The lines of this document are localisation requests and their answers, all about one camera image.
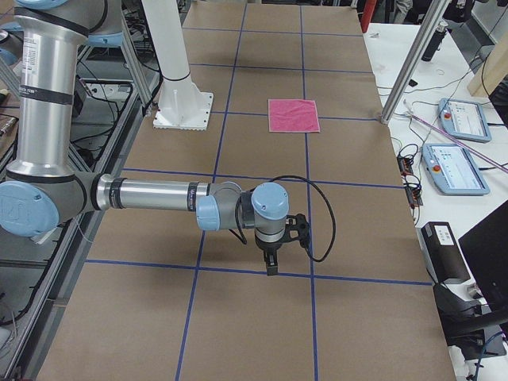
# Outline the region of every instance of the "black band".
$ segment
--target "black band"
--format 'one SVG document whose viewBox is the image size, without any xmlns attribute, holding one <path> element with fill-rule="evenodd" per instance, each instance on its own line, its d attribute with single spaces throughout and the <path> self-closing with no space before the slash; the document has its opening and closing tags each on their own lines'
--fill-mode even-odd
<svg viewBox="0 0 508 381">
<path fill-rule="evenodd" d="M 90 28 L 90 33 L 93 33 L 97 29 L 99 29 L 102 26 L 102 24 L 104 24 L 104 21 L 106 21 L 107 16 L 108 16 L 108 0 L 104 0 L 104 10 L 102 11 L 101 19 L 98 21 L 96 26 Z"/>
<path fill-rule="evenodd" d="M 102 210 L 99 207 L 98 202 L 97 202 L 97 187 L 98 187 L 98 182 L 101 179 L 101 177 L 102 177 L 102 173 L 99 173 L 98 175 L 96 175 L 94 177 L 94 181 L 92 181 L 92 188 L 90 190 L 90 201 L 91 201 L 92 206 L 94 207 L 95 210 Z"/>
<path fill-rule="evenodd" d="M 81 210 L 79 211 L 81 213 L 85 210 L 85 206 L 87 206 L 88 200 L 87 189 L 85 188 L 85 184 L 83 184 L 83 181 L 81 181 L 81 179 L 78 176 L 76 176 L 74 180 L 78 183 L 79 187 L 81 188 L 81 191 L 83 192 L 83 204 L 81 205 Z"/>
<path fill-rule="evenodd" d="M 23 98 L 35 99 L 42 102 L 56 103 L 58 105 L 69 106 L 74 102 L 72 94 L 59 93 L 58 91 L 40 89 L 26 85 L 19 86 L 20 96 Z"/>
<path fill-rule="evenodd" d="M 110 205 L 114 209 L 124 209 L 124 206 L 121 204 L 120 200 L 120 188 L 121 184 L 124 182 L 125 177 L 120 177 L 118 179 L 113 180 L 110 187 Z"/>
<path fill-rule="evenodd" d="M 28 8 L 17 6 L 16 8 L 14 8 L 14 15 L 31 17 L 37 20 L 48 22 L 50 24 L 59 25 L 64 27 L 65 29 L 70 29 L 76 33 L 88 37 L 88 28 L 85 28 L 84 26 L 76 24 L 72 21 L 65 20 L 64 18 L 54 16 L 49 13 L 40 12 L 39 10 L 29 10 Z"/>
<path fill-rule="evenodd" d="M 75 175 L 61 177 L 31 176 L 31 175 L 21 175 L 19 173 L 7 170 L 7 177 L 12 180 L 22 181 L 23 183 L 62 184 L 74 181 L 76 176 Z"/>
<path fill-rule="evenodd" d="M 167 79 L 168 81 L 172 81 L 172 82 L 178 82 L 178 81 L 183 81 L 185 78 L 187 78 L 189 75 L 191 75 L 191 72 L 189 71 L 189 74 L 187 74 L 185 77 L 182 77 L 180 79 L 171 79 L 171 78 L 168 78 L 168 77 L 164 77 L 164 79 Z"/>
<path fill-rule="evenodd" d="M 187 190 L 187 210 L 189 212 L 196 211 L 196 196 L 198 193 L 199 183 L 189 183 L 189 189 Z"/>
</svg>

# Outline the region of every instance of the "blue grid line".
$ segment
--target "blue grid line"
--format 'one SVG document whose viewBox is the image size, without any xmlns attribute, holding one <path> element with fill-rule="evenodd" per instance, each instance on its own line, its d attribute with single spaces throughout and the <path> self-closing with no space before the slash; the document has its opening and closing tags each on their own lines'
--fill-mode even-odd
<svg viewBox="0 0 508 381">
<path fill-rule="evenodd" d="M 211 173 L 198 173 L 198 172 L 185 172 L 185 171 L 163 171 L 160 169 L 142 169 L 142 168 L 124 168 L 122 171 L 164 173 L 164 174 L 168 174 L 168 175 L 191 175 L 191 176 L 205 176 L 205 177 L 213 177 L 214 176 Z"/>
<path fill-rule="evenodd" d="M 183 264 L 155 264 L 150 262 L 132 262 L 127 260 L 94 260 L 86 259 L 88 264 L 118 264 L 121 266 L 135 266 L 135 267 L 159 267 L 159 268 L 175 268 L 179 270 L 195 270 L 195 266 L 186 266 Z"/>
<path fill-rule="evenodd" d="M 190 319 L 191 319 L 191 314 L 192 314 L 192 307 L 194 305 L 194 296 L 196 294 L 196 286 L 198 284 L 199 264 L 201 263 L 201 256 L 203 253 L 203 245 L 205 243 L 205 235 L 206 235 L 206 233 L 203 232 L 201 235 L 201 242 L 199 243 L 199 254 L 198 254 L 198 259 L 196 261 L 196 268 L 194 270 L 194 278 L 192 280 L 192 289 L 190 290 L 189 306 L 187 307 L 187 316 L 185 318 L 185 325 L 183 327 L 182 343 L 180 345 L 180 354 L 178 357 L 178 366 L 176 368 L 176 373 L 175 373 L 175 381 L 179 381 L 180 373 L 182 371 L 183 354 L 185 352 L 185 344 L 187 342 L 187 334 L 189 332 L 189 324 L 191 323 Z"/>
<path fill-rule="evenodd" d="M 240 111 L 228 111 L 229 115 L 248 115 L 249 117 L 268 117 L 268 114 L 242 113 Z"/>
<path fill-rule="evenodd" d="M 347 33 L 318 33 L 318 32 L 307 32 L 303 33 L 309 36 L 339 36 L 339 37 L 363 37 L 362 34 L 347 34 Z"/>
<path fill-rule="evenodd" d="M 300 11 L 300 42 L 302 46 L 302 85 L 303 85 L 303 99 L 306 99 L 306 83 L 305 83 L 305 52 L 303 44 L 303 12 L 302 7 L 298 9 Z M 310 179 L 310 155 L 309 155 L 309 134 L 305 133 L 305 166 L 306 166 L 306 177 Z M 310 246 L 309 251 L 313 252 L 312 245 L 312 204 L 310 201 L 310 184 L 306 184 L 307 187 L 307 215 L 309 216 L 310 224 Z M 318 322 L 316 317 L 316 287 L 314 282 L 314 262 L 309 260 L 310 265 L 310 308 L 312 315 L 312 348 L 313 348 L 313 360 L 314 360 L 314 381 L 319 381 L 319 358 L 318 358 Z"/>
<path fill-rule="evenodd" d="M 379 121 L 375 117 L 319 117 L 330 121 Z"/>
<path fill-rule="evenodd" d="M 190 66 L 207 66 L 207 67 L 235 67 L 235 65 L 227 65 L 223 63 L 189 63 Z M 236 65 L 236 68 L 240 69 L 256 69 L 256 70 L 290 70 L 290 71 L 301 71 L 298 67 L 271 67 L 271 66 L 245 66 Z M 309 69 L 306 71 L 317 71 L 324 73 L 348 73 L 348 74 L 373 74 L 372 71 L 361 71 L 361 70 L 340 70 L 340 69 Z"/>
<path fill-rule="evenodd" d="M 221 137 L 219 139 L 219 146 L 217 149 L 217 157 L 215 159 L 214 180 L 213 180 L 214 182 L 217 177 L 217 169 L 219 166 L 219 160 L 221 158 L 222 141 L 224 139 L 224 132 L 225 132 L 225 123 L 228 119 L 229 104 L 231 103 L 231 93 L 233 92 L 233 84 L 235 81 L 235 71 L 237 69 L 237 62 L 238 62 L 238 52 L 240 51 L 241 34 L 242 34 L 242 29 L 244 28 L 246 14 L 247 14 L 247 4 L 245 4 L 245 6 L 244 6 L 244 15 L 241 20 L 240 33 L 238 34 L 237 51 L 235 52 L 235 60 L 234 60 L 234 64 L 233 64 L 233 70 L 231 72 L 231 81 L 229 82 L 228 98 L 226 99 L 226 103 L 225 103 L 225 115 L 224 115 L 224 120 L 222 121 Z"/>
<path fill-rule="evenodd" d="M 315 279 L 344 280 L 346 282 L 404 284 L 407 286 L 432 286 L 431 282 L 396 279 L 357 278 L 354 276 L 314 275 Z"/>
<path fill-rule="evenodd" d="M 243 15 L 242 20 L 241 20 L 241 30 L 244 28 L 246 13 L 247 13 L 247 3 L 245 3 L 245 5 L 244 5 L 244 15 Z M 235 61 L 234 61 L 235 65 L 237 64 L 237 61 L 238 61 L 238 52 L 240 51 L 241 30 L 240 30 L 240 33 L 238 34 L 237 51 L 236 51 L 236 54 L 235 54 Z M 233 89 L 234 78 L 235 78 L 235 67 L 233 67 L 233 70 L 232 70 L 232 73 L 231 73 L 231 82 L 229 83 L 228 98 L 227 98 L 227 101 L 226 101 L 226 104 L 225 104 L 225 114 L 224 114 L 224 119 L 222 121 L 221 137 L 219 139 L 219 145 L 217 147 L 217 157 L 215 159 L 214 175 L 212 177 L 212 183 L 215 183 L 215 179 L 217 178 L 217 168 L 218 168 L 218 165 L 219 165 L 219 159 L 221 157 L 222 141 L 224 139 L 225 123 L 226 123 L 226 120 L 228 118 L 228 109 L 229 109 L 229 103 L 231 101 L 231 92 L 232 92 L 232 89 Z M 205 243 L 205 235 L 206 235 L 205 232 L 203 232 L 202 237 L 201 237 L 201 244 L 200 244 L 200 247 L 199 247 L 198 260 L 197 260 L 197 263 L 196 263 L 196 270 L 194 272 L 194 281 L 192 283 L 192 292 L 190 293 L 190 300 L 189 300 L 189 307 L 188 307 L 188 310 L 187 310 L 187 318 L 186 318 L 186 322 L 185 322 L 185 328 L 183 330 L 182 344 L 181 344 L 181 347 L 180 347 L 179 362 L 178 362 L 178 368 L 177 368 L 176 375 L 175 375 L 175 381 L 179 381 L 180 372 L 182 370 L 183 356 L 184 356 L 184 353 L 185 353 L 185 344 L 186 344 L 186 341 L 187 341 L 187 333 L 188 333 L 189 323 L 191 321 L 190 319 L 191 319 L 191 314 L 192 314 L 192 307 L 194 305 L 194 295 L 195 295 L 195 290 L 196 290 L 196 284 L 198 283 L 199 266 L 201 264 L 201 257 L 202 257 L 202 252 L 203 252 L 203 246 L 204 246 L 204 243 Z"/>
<path fill-rule="evenodd" d="M 193 26 L 183 26 L 183 30 L 204 30 L 207 32 L 240 32 L 239 29 L 222 29 L 222 28 L 196 28 Z"/>
<path fill-rule="evenodd" d="M 224 272 L 224 273 L 236 273 L 236 274 L 251 274 L 251 275 L 263 275 L 266 276 L 265 271 L 255 270 L 243 270 L 239 268 L 225 268 L 225 267 L 202 267 L 202 266 L 190 266 L 182 264 L 156 264 L 150 262 L 132 262 L 126 260 L 100 260 L 100 259 L 87 259 L 85 260 L 88 264 L 108 264 L 113 266 L 132 266 L 132 267 L 157 267 L 157 268 L 172 268 L 176 270 L 189 270 L 189 271 L 213 271 L 213 272 Z M 299 274 L 296 272 L 280 272 L 279 276 L 290 277 L 290 278 L 308 278 L 310 274 Z M 355 276 L 339 276 L 339 275 L 317 275 L 314 274 L 315 279 L 324 280 L 336 280 L 342 282 L 360 282 L 360 283 L 381 283 L 381 284 L 398 284 L 408 286 L 432 286 L 431 282 L 413 281 L 413 280 L 399 280 L 399 279 L 376 279 L 376 278 L 360 278 Z"/>
<path fill-rule="evenodd" d="M 202 176 L 202 177 L 215 177 L 216 178 L 226 178 L 226 179 L 247 179 L 247 180 L 263 180 L 270 181 L 270 177 L 262 177 L 262 176 L 246 176 L 246 175 L 228 175 L 222 173 L 198 173 L 198 172 L 185 172 L 185 171 L 163 171 L 160 169 L 143 169 L 143 168 L 123 168 L 123 171 L 131 171 L 131 172 L 147 172 L 147 173 L 162 173 L 169 175 L 192 175 L 192 176 Z M 300 180 L 297 179 L 283 179 L 280 181 L 289 182 L 289 183 L 300 183 Z M 346 183 L 342 181 L 326 181 L 326 180 L 312 180 L 316 184 L 326 184 L 326 185 L 340 185 L 346 187 L 370 187 L 370 188 L 388 188 L 388 189 L 404 189 L 402 185 L 387 185 L 387 184 L 371 184 L 371 183 Z"/>
<path fill-rule="evenodd" d="M 189 30 L 203 30 L 207 32 L 249 32 L 249 33 L 272 33 L 272 34 L 303 34 L 310 36 L 337 36 L 337 37 L 363 37 L 361 34 L 347 34 L 347 33 L 311 33 L 311 32 L 276 32 L 270 30 L 252 30 L 252 29 L 215 29 L 215 28 L 196 28 L 185 26 L 182 29 Z"/>
</svg>

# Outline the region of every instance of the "cardboard table surface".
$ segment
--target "cardboard table surface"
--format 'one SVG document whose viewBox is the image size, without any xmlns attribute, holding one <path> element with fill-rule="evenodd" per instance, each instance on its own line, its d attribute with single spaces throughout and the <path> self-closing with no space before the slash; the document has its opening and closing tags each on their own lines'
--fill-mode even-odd
<svg viewBox="0 0 508 381">
<path fill-rule="evenodd" d="M 147 119 L 122 175 L 319 182 L 337 217 L 329 258 L 298 244 L 276 277 L 248 231 L 202 234 L 194 215 L 111 210 L 94 239 L 39 380 L 453 380 L 355 10 L 195 2 L 184 25 L 193 80 L 213 91 L 205 132 Z M 269 98 L 317 104 L 321 132 L 268 132 Z M 331 234 L 319 195 L 281 182 Z"/>
</svg>

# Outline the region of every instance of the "screen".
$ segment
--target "screen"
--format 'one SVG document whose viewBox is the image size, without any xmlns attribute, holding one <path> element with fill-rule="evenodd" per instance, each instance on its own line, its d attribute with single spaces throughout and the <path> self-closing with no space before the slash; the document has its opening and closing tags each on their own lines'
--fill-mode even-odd
<svg viewBox="0 0 508 381">
<path fill-rule="evenodd" d="M 450 189 L 483 189 L 461 147 L 435 145 L 431 150 Z"/>
<path fill-rule="evenodd" d="M 453 128 L 458 133 L 468 133 L 470 135 L 480 135 L 485 137 L 482 117 L 479 114 L 478 105 L 473 103 L 463 103 L 448 101 L 448 108 L 452 114 Z"/>
<path fill-rule="evenodd" d="M 508 308 L 508 201 L 465 233 L 459 244 L 491 309 Z M 508 333 L 508 323 L 502 328 Z"/>
</svg>

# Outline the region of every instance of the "computer monitor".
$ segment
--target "computer monitor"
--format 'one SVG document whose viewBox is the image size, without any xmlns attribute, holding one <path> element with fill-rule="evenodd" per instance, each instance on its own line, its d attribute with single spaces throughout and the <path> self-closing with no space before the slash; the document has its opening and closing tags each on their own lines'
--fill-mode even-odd
<svg viewBox="0 0 508 381">
<path fill-rule="evenodd" d="M 508 201 L 465 233 L 459 245 L 492 311 L 508 310 Z M 508 333 L 508 323 L 501 328 Z"/>
</svg>

